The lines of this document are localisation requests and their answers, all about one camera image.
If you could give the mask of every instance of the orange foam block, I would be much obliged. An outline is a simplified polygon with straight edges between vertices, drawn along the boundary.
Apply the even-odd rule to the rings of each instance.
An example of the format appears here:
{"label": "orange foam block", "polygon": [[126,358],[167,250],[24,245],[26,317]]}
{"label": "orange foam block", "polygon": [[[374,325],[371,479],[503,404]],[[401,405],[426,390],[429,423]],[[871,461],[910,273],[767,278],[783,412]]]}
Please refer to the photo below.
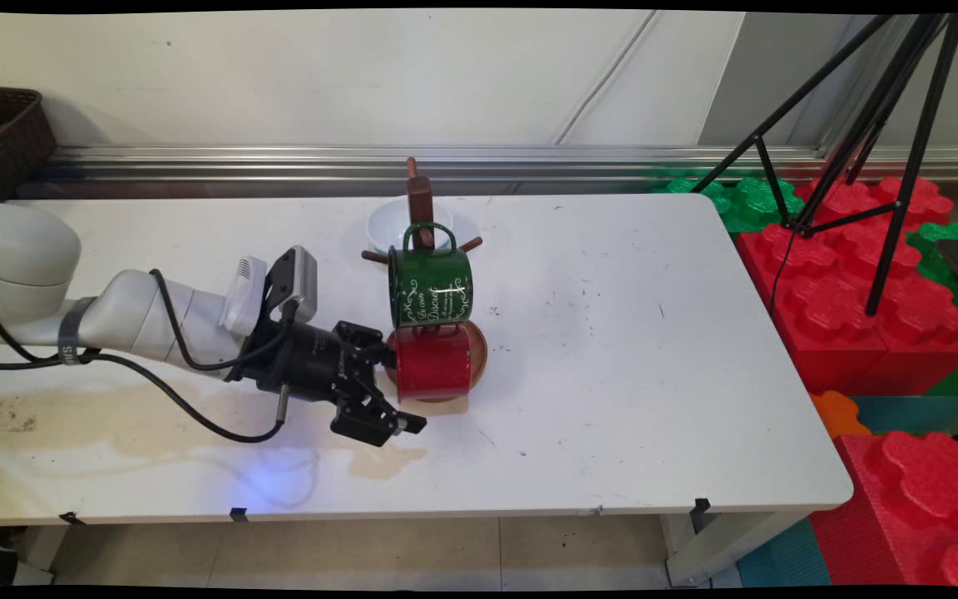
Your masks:
{"label": "orange foam block", "polygon": [[870,435],[871,430],[857,420],[860,409],[852,399],[837,391],[826,391],[822,395],[813,395],[811,399],[831,439],[841,435]]}

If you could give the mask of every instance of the mug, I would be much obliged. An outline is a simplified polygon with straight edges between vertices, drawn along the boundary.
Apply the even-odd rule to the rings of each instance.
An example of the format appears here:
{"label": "mug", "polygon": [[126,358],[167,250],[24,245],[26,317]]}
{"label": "mug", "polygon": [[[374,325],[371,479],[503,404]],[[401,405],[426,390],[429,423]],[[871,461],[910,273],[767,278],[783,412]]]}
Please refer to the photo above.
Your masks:
{"label": "mug", "polygon": [[[413,232],[422,227],[446,231],[449,250],[409,250]],[[387,258],[394,329],[461,323],[471,317],[472,265],[448,228],[438,223],[411,224],[402,250],[391,246]]]}
{"label": "mug", "polygon": [[399,401],[445,401],[472,389],[471,339],[460,324],[396,330],[395,352]]}

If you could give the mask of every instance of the green mug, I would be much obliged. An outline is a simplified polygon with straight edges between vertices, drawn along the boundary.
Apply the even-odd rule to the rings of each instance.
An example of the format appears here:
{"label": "green mug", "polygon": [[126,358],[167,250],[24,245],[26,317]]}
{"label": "green mug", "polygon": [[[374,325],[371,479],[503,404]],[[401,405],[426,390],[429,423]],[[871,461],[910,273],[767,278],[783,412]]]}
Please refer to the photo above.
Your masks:
{"label": "green mug", "polygon": [[[434,227],[449,235],[449,250],[409,250],[417,229]],[[472,315],[472,265],[457,239],[438,223],[414,223],[404,247],[387,252],[391,319],[403,326],[465,322]]]}

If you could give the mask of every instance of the red foam block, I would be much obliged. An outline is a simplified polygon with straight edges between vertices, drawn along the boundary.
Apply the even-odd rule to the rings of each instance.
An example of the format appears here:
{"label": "red foam block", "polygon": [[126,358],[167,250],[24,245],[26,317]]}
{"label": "red foam block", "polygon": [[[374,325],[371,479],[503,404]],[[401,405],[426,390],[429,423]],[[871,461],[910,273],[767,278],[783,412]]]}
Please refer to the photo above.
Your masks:
{"label": "red foam block", "polygon": [[[735,242],[764,306],[791,232],[777,224]],[[841,280],[837,252],[820,239],[796,236],[778,281],[775,327],[805,387],[813,394],[844,390],[886,352],[863,315],[862,289]]]}
{"label": "red foam block", "polygon": [[888,352],[845,394],[922,395],[958,368],[958,307],[944,285],[887,281],[875,321]]}
{"label": "red foam block", "polygon": [[[879,204],[896,201],[897,194],[901,193],[901,179],[886,177],[871,187],[873,195]],[[948,224],[948,215],[951,215],[953,201],[948,200],[938,192],[935,182],[923,178],[916,178],[915,189],[911,191],[911,202],[908,204],[908,213],[904,217],[904,229],[915,231],[923,223]]]}
{"label": "red foam block", "polygon": [[813,394],[847,389],[886,355],[873,319],[863,314],[863,289],[833,274],[779,281],[778,287],[775,329]]}
{"label": "red foam block", "polygon": [[[790,230],[772,223],[760,232],[744,232],[738,235],[738,241],[734,242],[765,306],[771,303],[771,288],[779,266],[782,265],[783,258],[786,258],[791,234]],[[800,235],[795,235],[786,268],[779,277],[779,284],[797,277],[826,276],[835,270],[836,263],[837,252],[822,241],[821,235],[815,236],[814,239],[803,239]]]}
{"label": "red foam block", "polygon": [[833,584],[958,586],[958,442],[893,432],[833,444],[855,487],[811,515]]}
{"label": "red foam block", "polygon": [[[827,232],[826,240],[837,252],[837,272],[845,280],[859,287],[871,288],[882,247],[886,245],[888,225],[875,226],[870,223],[854,223],[837,227]],[[901,233],[893,250],[893,262],[890,264],[890,280],[907,280],[919,277],[916,266],[923,255],[915,247],[906,243],[907,235]]]}
{"label": "red foam block", "polygon": [[[818,178],[812,179],[808,185],[796,189],[798,197],[808,200],[818,185]],[[837,179],[830,187],[830,191],[822,198],[822,204],[815,211],[815,224],[828,223],[830,220],[843,219],[845,216],[877,208],[882,202],[871,195],[871,187],[864,186],[856,181],[852,185],[845,185],[845,178]]]}

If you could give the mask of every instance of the red mug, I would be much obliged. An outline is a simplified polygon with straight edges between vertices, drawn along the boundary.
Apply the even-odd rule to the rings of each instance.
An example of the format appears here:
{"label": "red mug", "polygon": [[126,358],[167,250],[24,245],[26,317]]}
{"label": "red mug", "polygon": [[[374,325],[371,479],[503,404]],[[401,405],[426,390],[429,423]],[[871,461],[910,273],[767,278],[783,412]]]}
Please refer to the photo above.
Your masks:
{"label": "red mug", "polygon": [[402,327],[395,334],[398,399],[422,402],[467,395],[471,340],[459,323]]}

